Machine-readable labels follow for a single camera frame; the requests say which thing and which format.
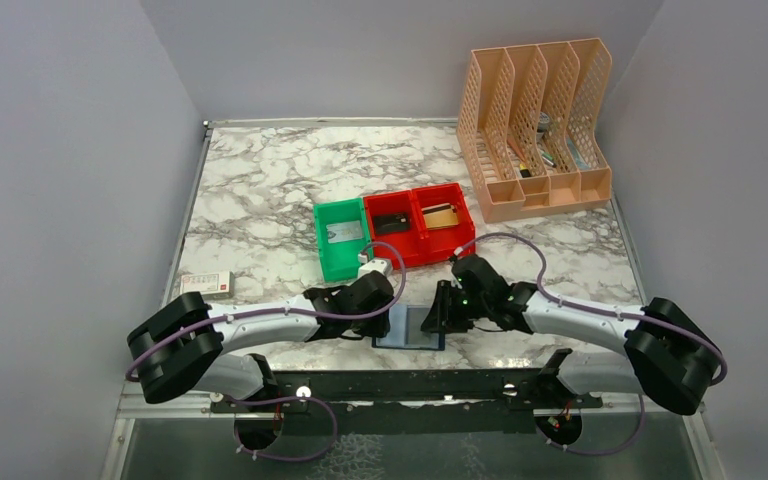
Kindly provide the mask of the navy blue card holder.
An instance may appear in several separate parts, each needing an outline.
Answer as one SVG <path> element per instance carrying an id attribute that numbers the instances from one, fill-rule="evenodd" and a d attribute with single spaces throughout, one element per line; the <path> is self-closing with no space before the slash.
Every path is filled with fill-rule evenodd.
<path id="1" fill-rule="evenodd" d="M 373 338 L 371 346 L 391 350 L 443 351 L 445 336 L 421 330 L 431 309 L 429 307 L 396 304 L 389 310 L 389 332 L 382 338 Z"/>

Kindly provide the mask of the green plastic bin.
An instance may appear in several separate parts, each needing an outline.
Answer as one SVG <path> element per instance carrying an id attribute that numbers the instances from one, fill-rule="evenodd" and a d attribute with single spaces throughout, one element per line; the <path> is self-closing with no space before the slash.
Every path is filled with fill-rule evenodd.
<path id="1" fill-rule="evenodd" d="M 324 280 L 334 283 L 355 278 L 358 255 L 371 241 L 362 199 L 316 204 L 313 215 Z"/>

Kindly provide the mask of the red double bin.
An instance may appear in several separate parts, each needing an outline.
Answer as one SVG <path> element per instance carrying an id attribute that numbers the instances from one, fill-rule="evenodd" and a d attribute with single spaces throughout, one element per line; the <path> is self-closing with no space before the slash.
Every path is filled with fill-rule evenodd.
<path id="1" fill-rule="evenodd" d="M 460 223 L 452 228 L 428 230 L 421 209 L 443 203 L 456 206 Z M 475 238 L 475 225 L 467 208 L 462 188 L 457 183 L 370 195 L 363 198 L 363 204 L 371 239 L 394 247 L 408 267 L 443 262 L 449 259 L 457 247 Z M 411 229 L 408 232 L 376 236 L 372 217 L 397 212 L 405 212 L 409 215 Z"/>

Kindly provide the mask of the peach desk file organizer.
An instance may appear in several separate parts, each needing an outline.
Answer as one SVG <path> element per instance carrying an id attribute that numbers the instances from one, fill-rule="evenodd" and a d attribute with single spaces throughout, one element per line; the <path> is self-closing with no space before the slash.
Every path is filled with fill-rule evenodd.
<path id="1" fill-rule="evenodd" d="M 595 130 L 611 69 L 600 38 L 471 51 L 456 135 L 485 222 L 610 201 Z"/>

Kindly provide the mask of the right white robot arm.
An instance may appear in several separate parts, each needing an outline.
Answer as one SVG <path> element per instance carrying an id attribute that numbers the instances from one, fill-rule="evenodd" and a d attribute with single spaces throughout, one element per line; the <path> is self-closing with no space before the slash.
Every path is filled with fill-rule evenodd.
<path id="1" fill-rule="evenodd" d="M 441 281 L 426 333 L 464 333 L 486 318 L 503 331 L 572 338 L 602 348 L 572 353 L 537 380 L 539 398 L 560 407 L 576 394 L 636 393 L 679 415 L 694 414 L 723 366 L 721 351 L 674 302 L 655 297 L 618 307 L 565 300 L 535 283 L 507 282 L 478 255 L 454 261 Z"/>

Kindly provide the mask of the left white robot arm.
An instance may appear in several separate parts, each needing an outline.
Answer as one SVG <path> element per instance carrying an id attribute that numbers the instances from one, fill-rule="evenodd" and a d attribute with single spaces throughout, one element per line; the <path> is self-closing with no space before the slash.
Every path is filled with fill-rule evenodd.
<path id="1" fill-rule="evenodd" d="M 191 391 L 219 393 L 258 411 L 278 389 L 265 358 L 251 348 L 336 339 L 350 329 L 384 335 L 401 290 L 379 271 L 349 285 L 310 288 L 287 300 L 231 309 L 211 307 L 198 292 L 179 295 L 127 337 L 125 376 L 149 404 Z"/>

